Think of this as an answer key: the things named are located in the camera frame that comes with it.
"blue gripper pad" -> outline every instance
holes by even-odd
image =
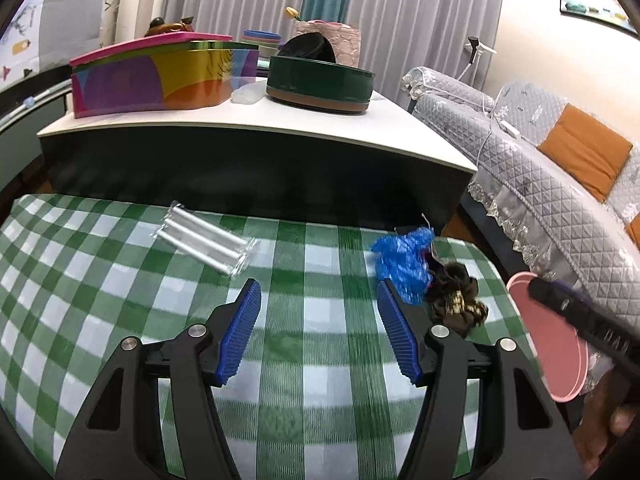
[[[220,359],[215,377],[220,384],[226,384],[238,371],[242,354],[254,329],[260,312],[262,292],[260,284],[254,282],[243,297],[238,297],[240,305],[220,343]]]
[[[400,311],[398,302],[385,282],[380,282],[378,286],[378,311],[402,375],[409,377],[412,384],[416,384],[422,377],[418,344]]]

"plastic bag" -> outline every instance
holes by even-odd
[[[253,105],[267,95],[267,80],[256,81],[241,86],[231,94],[231,102],[241,105]]]
[[[433,229],[420,227],[407,235],[387,235],[371,247],[380,257],[376,263],[379,280],[391,279],[403,301],[420,304],[424,301],[432,277],[420,254],[429,249],[435,238]]]

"blue plastic bag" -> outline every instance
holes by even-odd
[[[379,280],[391,279],[403,301],[420,304],[432,277],[420,252],[429,249],[435,238],[433,229],[420,227],[407,235],[387,235],[371,250],[379,253],[376,274]]]

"sofa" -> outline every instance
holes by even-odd
[[[476,162],[468,193],[529,269],[580,288],[640,335],[640,251],[625,230],[640,209],[640,143],[599,202],[538,149],[566,98],[524,81],[493,98],[425,67],[406,74],[402,87],[413,115]]]

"metal rod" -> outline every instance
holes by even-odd
[[[228,256],[229,258],[232,258],[233,260],[237,260],[238,258],[240,258],[241,254],[237,253],[231,249],[229,249],[228,247],[225,247],[223,245],[220,245],[218,243],[215,243],[213,240],[209,240],[208,238],[205,238],[204,236],[202,236],[201,234],[195,233],[189,229],[187,229],[185,226],[178,224],[178,222],[176,222],[175,220],[173,220],[172,218],[167,218],[164,223],[168,226],[168,227],[172,227],[173,229],[176,229],[178,231],[180,231],[181,233],[191,237],[191,238],[195,238],[197,241],[205,244],[207,247],[210,247],[211,249],[224,254],[225,256]]]
[[[14,108],[11,112],[9,112],[4,117],[0,118],[0,132],[7,129],[12,124],[17,123],[22,117],[31,113],[31,111],[36,108],[49,103],[57,99],[60,96],[68,94],[71,92],[71,79],[67,79],[62,83],[58,83],[53,85],[51,88],[45,90],[44,92],[39,93],[33,98],[33,104],[27,106],[25,101],[22,102],[18,107]]]
[[[190,254],[197,260],[200,260],[203,264],[211,266],[214,269],[219,270],[220,272],[226,274],[227,276],[231,275],[234,272],[233,267],[228,266],[227,264],[223,264],[217,260],[214,260],[207,254],[201,253],[200,251],[197,251],[196,249],[189,247],[187,244],[181,242],[177,238],[171,236],[168,233],[165,233],[162,230],[158,230],[156,234],[166,242],[169,242],[171,245],[180,249],[181,251],[184,251],[185,253]]]
[[[206,220],[203,220],[202,218],[189,213],[188,211],[186,211],[185,209],[178,207],[178,206],[174,206],[171,208],[171,211],[176,213],[178,216],[181,216],[183,218],[186,218],[187,220],[190,220],[191,222],[193,222],[196,225],[199,225],[200,227],[202,227],[203,229],[206,229],[207,231],[210,231],[212,233],[215,233],[219,236],[225,237],[228,240],[232,241],[233,243],[241,246],[241,247],[246,247],[248,242],[247,240],[245,240],[244,238],[241,238],[239,236],[236,236],[233,233],[230,233],[229,231],[226,231],[225,229],[223,229],[222,227],[218,227],[217,225],[213,225],[210,224],[209,222],[207,222]]]

